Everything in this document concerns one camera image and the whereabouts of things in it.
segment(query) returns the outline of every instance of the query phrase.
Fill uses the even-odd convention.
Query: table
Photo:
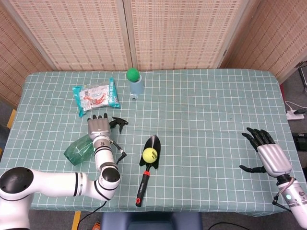
[[[78,117],[71,88],[115,79],[121,109],[104,107]],[[73,166],[65,149],[87,133],[87,118],[107,112],[129,121],[112,138],[127,157],[119,164],[120,186],[101,211],[233,211],[268,215],[276,179],[243,172],[239,165],[261,165],[241,136],[246,127],[271,133],[306,189],[297,152],[284,114],[279,85],[266,71],[191,69],[142,72],[145,94],[130,100],[125,72],[39,72],[27,77],[5,148],[0,173],[16,166],[44,172],[85,172],[98,177],[94,158]],[[146,140],[162,143],[158,170],[151,169],[143,207],[135,206],[142,179],[138,165]],[[115,158],[120,153],[113,148]],[[102,202],[92,198],[36,194],[32,208],[92,211]]]

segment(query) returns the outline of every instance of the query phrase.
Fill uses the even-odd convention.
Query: black trowel blade
[[[143,166],[146,164],[146,166],[150,166],[150,167],[153,166],[155,169],[157,169],[159,166],[159,158],[160,158],[160,151],[161,151],[161,143],[157,135],[153,135],[146,141],[143,151],[147,148],[155,149],[158,153],[158,158],[154,163],[146,163],[143,159],[143,156],[141,155],[140,166]]]

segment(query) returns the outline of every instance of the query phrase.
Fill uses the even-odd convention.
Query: robotic hand
[[[307,229],[307,195],[298,181],[289,175],[292,165],[285,156],[281,147],[265,130],[247,128],[252,134],[242,133],[246,137],[262,161],[262,167],[248,168],[244,165],[239,167],[248,173],[268,173],[277,179],[279,192],[274,197],[272,204],[284,208],[293,213],[299,225]],[[278,196],[282,195],[290,210],[277,203]]]
[[[117,164],[114,163],[113,143],[122,156],[126,153],[110,139],[111,130],[107,114],[104,118],[88,119],[88,135],[95,148],[95,164],[99,178],[91,181],[82,172],[49,173],[24,167],[13,168],[0,177],[0,230],[28,230],[28,212],[35,192],[46,196],[89,196],[108,201],[120,182]]]

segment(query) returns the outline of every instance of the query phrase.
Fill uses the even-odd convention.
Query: power strip
[[[288,121],[304,119],[304,114],[293,114],[291,111],[287,111],[286,115]]]

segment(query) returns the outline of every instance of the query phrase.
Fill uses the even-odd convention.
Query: snack bag
[[[72,91],[79,108],[79,117],[82,117],[88,110],[103,106],[120,108],[113,78],[110,78],[109,84],[104,82],[75,86]]]

